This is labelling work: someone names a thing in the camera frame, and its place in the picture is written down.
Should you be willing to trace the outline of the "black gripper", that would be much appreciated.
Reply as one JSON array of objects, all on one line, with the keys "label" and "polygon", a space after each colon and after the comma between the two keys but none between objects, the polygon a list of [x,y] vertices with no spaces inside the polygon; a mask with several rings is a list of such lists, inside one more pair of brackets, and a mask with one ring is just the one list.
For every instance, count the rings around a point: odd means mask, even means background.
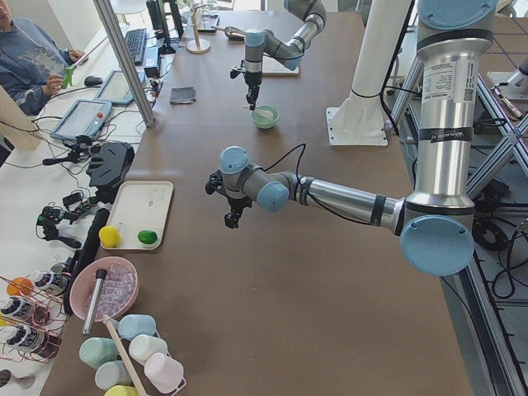
[{"label": "black gripper", "polygon": [[252,207],[252,199],[247,196],[242,198],[227,196],[227,201],[229,203],[230,211],[224,216],[224,223],[230,229],[237,229],[243,210]]},{"label": "black gripper", "polygon": [[249,109],[254,111],[259,96],[260,86],[262,84],[262,72],[246,71],[244,74],[244,81],[248,85],[248,91],[246,95],[247,103],[249,105]]}]

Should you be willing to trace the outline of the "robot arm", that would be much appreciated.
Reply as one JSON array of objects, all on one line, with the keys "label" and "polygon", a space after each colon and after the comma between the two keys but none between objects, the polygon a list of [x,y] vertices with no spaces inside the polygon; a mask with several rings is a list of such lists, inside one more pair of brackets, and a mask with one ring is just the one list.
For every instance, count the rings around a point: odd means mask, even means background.
[{"label": "robot arm", "polygon": [[282,40],[268,28],[248,29],[244,37],[244,58],[237,69],[247,85],[246,101],[254,111],[262,85],[263,59],[269,57],[286,69],[295,70],[312,40],[323,32],[327,14],[321,1],[284,1],[284,9],[302,24],[288,39]]},{"label": "robot arm", "polygon": [[495,8],[493,1],[372,4],[350,96],[327,110],[328,138],[333,145],[354,148],[366,185],[396,180],[388,161],[379,155],[368,159],[366,154],[372,146],[385,144],[385,113],[378,99],[408,13],[416,10],[422,99],[411,194],[395,199],[295,170],[275,172],[251,163],[246,149],[231,146],[220,154],[219,168],[205,187],[208,194],[227,199],[226,225],[237,228],[243,210],[251,205],[275,212],[294,200],[357,224],[389,229],[399,237],[406,260],[419,271],[450,276],[465,269],[474,253],[474,203],[466,182],[479,61],[492,44]]}]

